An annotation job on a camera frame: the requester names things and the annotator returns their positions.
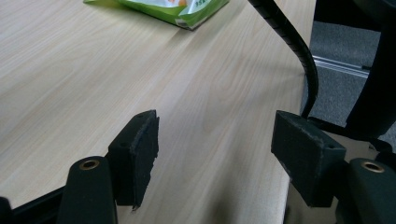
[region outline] black cable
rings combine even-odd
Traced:
[[[308,84],[308,99],[306,100],[301,117],[307,119],[308,114],[318,96],[318,71],[312,58],[311,51],[305,44],[297,30],[289,22],[274,0],[248,0],[277,34],[289,45],[299,58]]]

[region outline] desk surface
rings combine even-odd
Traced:
[[[278,0],[309,42],[314,0]],[[298,113],[304,71],[246,0],[196,31],[75,1],[0,7],[0,195],[13,207],[106,154],[156,109],[159,157],[120,223],[281,223],[289,179],[270,152],[277,109]]]

